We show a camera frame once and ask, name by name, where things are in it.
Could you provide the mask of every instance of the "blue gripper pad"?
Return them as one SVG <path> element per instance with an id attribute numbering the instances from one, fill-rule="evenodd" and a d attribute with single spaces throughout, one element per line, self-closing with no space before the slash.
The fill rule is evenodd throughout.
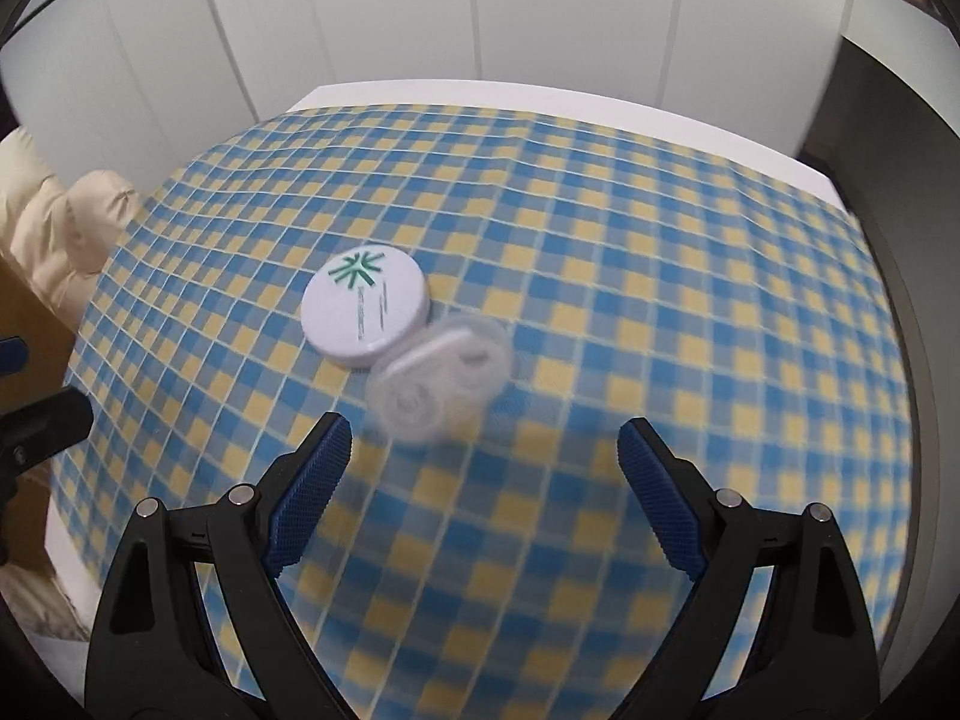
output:
<path id="1" fill-rule="evenodd" d="M 350 459 L 350 424 L 342 416 L 329 428 L 270 515 L 263 567 L 277 579 L 298 562 Z"/>
<path id="2" fill-rule="evenodd" d="M 697 581 L 707 570 L 700 547 L 700 524 L 637 428 L 627 422 L 616 442 L 617 459 L 623 475 L 654 529 L 656 540 L 674 568 Z"/>
<path id="3" fill-rule="evenodd" d="M 22 338 L 0 338 L 0 376 L 8 376 L 23 370 L 27 365 L 30 351 Z"/>

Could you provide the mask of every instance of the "blue and yellow plaid cloth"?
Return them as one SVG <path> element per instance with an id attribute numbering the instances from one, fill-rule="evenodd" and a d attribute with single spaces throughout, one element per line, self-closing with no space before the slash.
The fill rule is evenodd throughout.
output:
<path id="1" fill-rule="evenodd" d="M 369 241 L 411 252 L 434 317 L 512 335 L 515 380 L 455 440 L 384 442 L 366 374 L 304 341 L 307 281 Z M 347 474 L 280 586 L 363 717 L 608 716 L 689 589 L 616 465 L 635 415 L 714 487 L 829 504 L 877 640 L 904 565 L 904 367 L 856 220 L 592 124 L 410 105 L 259 124 L 146 202 L 69 378 L 96 423 L 56 468 L 56 505 L 101 580 L 140 498 L 203 504 L 326 410 L 350 420 Z M 714 689 L 736 680 L 765 580 Z M 256 690 L 212 572 L 203 587 L 227 669 Z"/>

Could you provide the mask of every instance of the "green logo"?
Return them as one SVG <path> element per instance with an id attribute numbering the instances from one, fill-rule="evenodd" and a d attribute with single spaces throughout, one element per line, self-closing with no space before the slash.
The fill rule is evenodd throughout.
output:
<path id="1" fill-rule="evenodd" d="M 356 284 L 359 278 L 366 281 L 367 284 L 372 287 L 373 279 L 370 274 L 380 273 L 380 267 L 373 263 L 383 259 L 384 256 L 382 251 L 378 254 L 371 254 L 371 252 L 368 251 L 358 252 L 349 257 L 344 257 L 337 268 L 334 268 L 332 271 L 327 271 L 327 273 L 333 276 L 334 284 L 339 284 L 344 279 L 349 279 L 349 281 L 347 281 L 348 290 L 353 289 L 353 285 Z"/>

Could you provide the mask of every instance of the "beige puffer jacket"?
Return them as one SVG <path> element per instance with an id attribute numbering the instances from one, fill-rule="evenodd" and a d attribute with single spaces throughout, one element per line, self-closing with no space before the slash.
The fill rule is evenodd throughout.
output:
<path id="1" fill-rule="evenodd" d="M 0 141 L 0 256 L 71 330 L 139 206 L 133 185 L 111 170 L 64 191 L 22 127 Z"/>

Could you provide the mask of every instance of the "metal screw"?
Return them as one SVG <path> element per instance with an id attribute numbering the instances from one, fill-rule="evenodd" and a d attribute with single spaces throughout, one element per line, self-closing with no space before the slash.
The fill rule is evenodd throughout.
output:
<path id="1" fill-rule="evenodd" d="M 253 499 L 253 488 L 250 485 L 237 485 L 227 493 L 227 498 L 234 506 L 243 506 Z"/>
<path id="2" fill-rule="evenodd" d="M 833 512 L 827 504 L 811 503 L 810 517 L 813 517 L 817 522 L 830 522 L 830 519 L 833 517 Z"/>
<path id="3" fill-rule="evenodd" d="M 150 517 L 159 508 L 160 504 L 157 503 L 157 498 L 144 498 L 136 505 L 136 513 L 140 517 Z"/>
<path id="4" fill-rule="evenodd" d="M 717 490 L 717 503 L 726 506 L 728 509 L 736 509 L 743 503 L 743 496 L 736 490 L 720 488 L 720 490 Z"/>

